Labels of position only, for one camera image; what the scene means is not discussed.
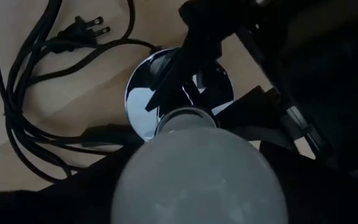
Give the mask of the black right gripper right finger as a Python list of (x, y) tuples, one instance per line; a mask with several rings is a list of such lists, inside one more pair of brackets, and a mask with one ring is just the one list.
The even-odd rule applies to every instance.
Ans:
[(269, 142), (259, 151), (282, 186), (290, 223), (358, 224), (358, 179)]

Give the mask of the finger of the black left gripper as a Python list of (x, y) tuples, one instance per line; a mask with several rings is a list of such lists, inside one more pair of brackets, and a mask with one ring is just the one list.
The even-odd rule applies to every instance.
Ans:
[(256, 126), (269, 129), (292, 128), (288, 99), (271, 88), (257, 86), (219, 112), (216, 117), (223, 129)]
[(182, 46), (154, 81), (154, 93), (145, 106), (151, 111), (166, 102), (208, 60), (221, 56), (221, 42), (237, 32), (257, 7), (255, 1), (191, 0), (178, 10), (188, 31)]

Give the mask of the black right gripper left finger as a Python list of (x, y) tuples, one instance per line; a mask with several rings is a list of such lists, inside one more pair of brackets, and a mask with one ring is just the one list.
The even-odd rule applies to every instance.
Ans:
[(122, 147), (38, 191), (0, 192), (0, 223), (109, 223), (114, 191), (138, 147)]

